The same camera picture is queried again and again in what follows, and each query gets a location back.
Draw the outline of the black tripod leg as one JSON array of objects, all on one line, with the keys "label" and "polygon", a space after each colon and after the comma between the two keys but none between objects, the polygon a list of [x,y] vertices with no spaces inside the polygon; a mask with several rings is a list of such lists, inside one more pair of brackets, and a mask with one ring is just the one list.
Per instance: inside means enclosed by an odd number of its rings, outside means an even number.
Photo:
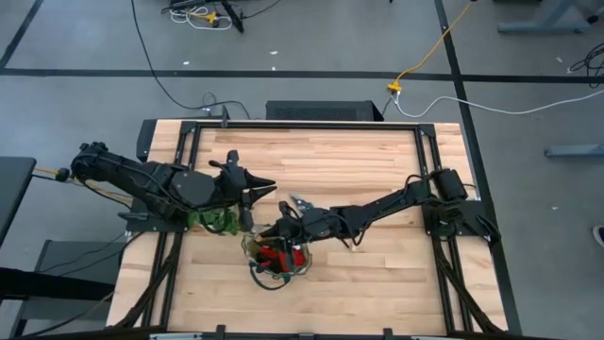
[{"label": "black tripod leg", "polygon": [[220,3],[225,9],[227,16],[229,17],[235,28],[240,33],[244,33],[243,21],[241,17],[236,13],[234,7],[227,0],[220,0]]}]

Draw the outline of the red black gardening glove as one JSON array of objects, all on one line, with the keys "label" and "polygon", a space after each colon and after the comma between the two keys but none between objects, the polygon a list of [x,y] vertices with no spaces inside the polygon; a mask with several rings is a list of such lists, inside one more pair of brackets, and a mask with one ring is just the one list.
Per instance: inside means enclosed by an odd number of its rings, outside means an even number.
[{"label": "red black gardening glove", "polygon": [[262,246],[256,256],[256,262],[257,273],[277,275],[301,270],[308,263],[308,259],[301,249]]}]

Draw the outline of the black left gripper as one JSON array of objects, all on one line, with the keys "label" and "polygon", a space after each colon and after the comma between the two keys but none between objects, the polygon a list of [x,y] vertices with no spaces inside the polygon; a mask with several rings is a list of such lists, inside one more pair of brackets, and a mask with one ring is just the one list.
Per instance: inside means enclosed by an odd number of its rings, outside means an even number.
[{"label": "black left gripper", "polygon": [[229,169],[225,165],[220,165],[219,169],[220,175],[216,188],[221,207],[240,205],[251,209],[252,202],[257,202],[277,189],[274,180],[251,175],[247,169],[240,166]]}]

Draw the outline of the black desk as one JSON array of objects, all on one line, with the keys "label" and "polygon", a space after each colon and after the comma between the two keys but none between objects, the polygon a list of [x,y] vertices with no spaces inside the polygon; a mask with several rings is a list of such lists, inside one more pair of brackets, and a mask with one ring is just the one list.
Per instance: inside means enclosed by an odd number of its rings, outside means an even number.
[{"label": "black desk", "polygon": [[31,157],[0,156],[0,247],[23,200],[36,163]]}]

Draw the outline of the green leafy plant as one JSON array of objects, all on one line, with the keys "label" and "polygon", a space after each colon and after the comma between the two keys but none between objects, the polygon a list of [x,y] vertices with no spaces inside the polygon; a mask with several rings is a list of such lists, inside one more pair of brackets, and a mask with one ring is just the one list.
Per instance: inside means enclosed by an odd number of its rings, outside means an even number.
[{"label": "green leafy plant", "polygon": [[193,211],[188,214],[188,225],[202,227],[212,234],[237,235],[240,231],[237,214],[231,209],[215,209],[210,211]]}]

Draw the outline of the black aluminium table frame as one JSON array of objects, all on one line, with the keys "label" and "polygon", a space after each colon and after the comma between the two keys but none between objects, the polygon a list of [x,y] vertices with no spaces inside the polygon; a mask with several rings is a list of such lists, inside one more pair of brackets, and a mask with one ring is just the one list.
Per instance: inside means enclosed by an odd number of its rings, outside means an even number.
[{"label": "black aluminium table frame", "polygon": [[[475,180],[461,127],[454,123],[205,121],[196,168],[235,149],[254,175],[277,189],[254,208],[257,222],[278,216],[289,194],[318,207],[362,204],[400,189],[437,166]],[[419,208],[376,222],[353,250],[336,240],[311,246],[308,274],[266,291],[250,278],[236,236],[184,234],[170,332],[214,332],[260,339],[379,338],[446,332],[433,247]]]}]

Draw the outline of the black computer case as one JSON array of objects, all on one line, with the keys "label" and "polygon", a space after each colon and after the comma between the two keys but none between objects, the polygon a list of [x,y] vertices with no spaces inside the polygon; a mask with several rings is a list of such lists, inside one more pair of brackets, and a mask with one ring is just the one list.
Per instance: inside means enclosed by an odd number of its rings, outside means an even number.
[{"label": "black computer case", "polygon": [[384,118],[371,100],[365,101],[267,101],[266,120],[368,121]]}]

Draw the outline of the cream green canvas gardening bag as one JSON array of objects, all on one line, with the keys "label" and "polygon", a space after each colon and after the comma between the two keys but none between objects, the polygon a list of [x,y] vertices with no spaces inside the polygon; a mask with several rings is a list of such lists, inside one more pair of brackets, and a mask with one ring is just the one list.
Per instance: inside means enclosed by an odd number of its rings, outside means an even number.
[{"label": "cream green canvas gardening bag", "polygon": [[[272,275],[271,273],[257,273],[256,256],[260,252],[262,246],[277,247],[285,249],[293,247],[301,249],[307,256],[308,263],[298,271],[291,274],[277,274]],[[303,277],[308,274],[312,266],[312,255],[310,254],[309,247],[306,244],[300,244],[287,237],[270,237],[262,238],[259,233],[245,233],[241,241],[241,247],[243,254],[247,259],[249,274],[252,281],[261,289],[266,291],[276,291],[289,285],[293,278]]]}]

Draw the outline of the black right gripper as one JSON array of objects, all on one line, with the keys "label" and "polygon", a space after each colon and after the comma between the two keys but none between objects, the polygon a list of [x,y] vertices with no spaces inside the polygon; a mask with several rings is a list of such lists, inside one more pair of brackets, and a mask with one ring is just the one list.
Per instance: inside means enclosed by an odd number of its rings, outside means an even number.
[{"label": "black right gripper", "polygon": [[286,201],[279,201],[278,209],[287,219],[286,226],[274,225],[260,233],[262,238],[288,236],[296,242],[314,242],[335,238],[341,229],[341,219],[326,209],[313,208],[300,214]]}]

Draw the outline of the grey table foot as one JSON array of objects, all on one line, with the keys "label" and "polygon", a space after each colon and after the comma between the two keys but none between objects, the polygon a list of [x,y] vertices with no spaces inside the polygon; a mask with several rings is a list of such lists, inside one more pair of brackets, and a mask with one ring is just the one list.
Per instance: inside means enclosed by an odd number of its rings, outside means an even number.
[{"label": "grey table foot", "polygon": [[604,0],[540,0],[536,15],[527,21],[499,23],[508,34],[581,34],[604,17]]},{"label": "grey table foot", "polygon": [[547,158],[603,157],[604,144],[558,144],[544,150]]}]

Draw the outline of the grey cart base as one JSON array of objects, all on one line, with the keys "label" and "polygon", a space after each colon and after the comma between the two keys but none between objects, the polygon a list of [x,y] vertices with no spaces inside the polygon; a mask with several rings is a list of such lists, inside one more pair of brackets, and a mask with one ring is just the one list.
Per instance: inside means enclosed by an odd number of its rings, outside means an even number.
[{"label": "grey cart base", "polygon": [[[125,242],[44,242],[34,269],[43,274],[115,284]],[[91,309],[94,300],[31,297],[20,303],[6,337],[41,331]]]}]

